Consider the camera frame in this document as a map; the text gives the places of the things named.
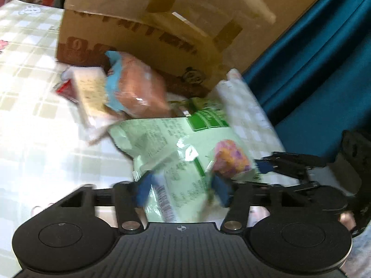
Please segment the plaid tablecloth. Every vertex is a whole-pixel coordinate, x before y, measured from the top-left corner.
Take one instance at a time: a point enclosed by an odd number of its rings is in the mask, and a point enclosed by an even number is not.
[[[54,58],[63,11],[35,5],[39,13],[20,14],[29,5],[12,1],[0,8],[0,278],[20,269],[11,239],[35,207],[81,184],[102,188],[132,179],[131,160],[108,138],[88,146],[76,107],[52,91],[66,68]],[[242,80],[222,82],[216,91],[252,157],[283,149]],[[264,181],[296,183],[274,174]]]

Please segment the green snack bag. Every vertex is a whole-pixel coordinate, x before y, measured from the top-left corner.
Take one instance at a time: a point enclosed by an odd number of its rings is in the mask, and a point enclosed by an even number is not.
[[[225,119],[210,108],[189,117],[126,120],[112,126],[109,133],[133,158],[135,180],[147,170],[155,170],[155,185],[145,208],[148,220],[155,222],[205,220],[215,148],[227,140],[248,156]],[[249,160],[244,179],[259,181],[256,165]]]

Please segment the curtain fold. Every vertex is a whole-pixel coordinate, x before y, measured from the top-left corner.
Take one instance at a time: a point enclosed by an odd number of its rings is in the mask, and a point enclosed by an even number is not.
[[[367,125],[370,30],[371,0],[319,0],[244,74],[287,151],[333,158]]]

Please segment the silver bolt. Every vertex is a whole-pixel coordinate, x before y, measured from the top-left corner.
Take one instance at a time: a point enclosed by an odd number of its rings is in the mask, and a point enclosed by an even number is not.
[[[242,228],[242,224],[237,221],[229,221],[224,223],[224,227],[226,227],[228,230],[239,230]]]
[[[127,221],[127,222],[123,222],[122,225],[121,225],[125,230],[137,230],[139,229],[140,227],[140,224],[138,222],[135,222],[135,221]]]

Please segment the cardboard box flap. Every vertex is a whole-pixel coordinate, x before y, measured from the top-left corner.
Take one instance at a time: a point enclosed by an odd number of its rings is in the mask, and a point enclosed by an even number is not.
[[[179,37],[189,36],[182,28],[186,23],[196,33],[218,37],[224,42],[219,50],[239,29],[276,19],[263,0],[66,0],[64,7],[149,24]]]

